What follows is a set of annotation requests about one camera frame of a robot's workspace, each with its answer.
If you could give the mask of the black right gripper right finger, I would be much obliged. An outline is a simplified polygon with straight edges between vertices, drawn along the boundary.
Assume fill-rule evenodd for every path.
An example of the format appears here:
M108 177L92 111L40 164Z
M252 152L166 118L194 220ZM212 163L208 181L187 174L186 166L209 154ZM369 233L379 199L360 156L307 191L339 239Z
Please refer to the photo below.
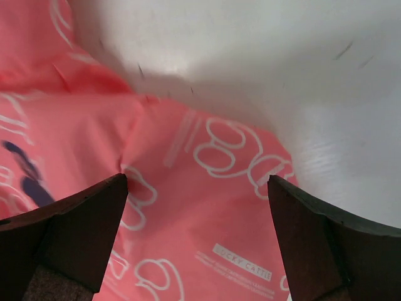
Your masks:
M268 197L293 300L400 300L400 229L279 176L269 178Z

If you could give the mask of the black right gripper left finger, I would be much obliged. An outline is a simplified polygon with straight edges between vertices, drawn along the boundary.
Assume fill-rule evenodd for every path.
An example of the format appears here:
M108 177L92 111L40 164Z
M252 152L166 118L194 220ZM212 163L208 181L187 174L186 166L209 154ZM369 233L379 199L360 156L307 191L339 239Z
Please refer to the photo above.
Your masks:
M1 220L1 300L92 300L128 194L116 174L53 204Z

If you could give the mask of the pink hooded jacket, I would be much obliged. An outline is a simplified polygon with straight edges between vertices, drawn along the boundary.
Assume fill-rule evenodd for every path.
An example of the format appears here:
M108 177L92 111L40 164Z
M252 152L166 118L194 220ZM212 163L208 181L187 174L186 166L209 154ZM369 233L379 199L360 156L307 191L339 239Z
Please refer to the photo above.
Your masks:
M128 198L96 300L288 300L270 132L134 92L73 42L66 1L1 2L1 216L117 173Z

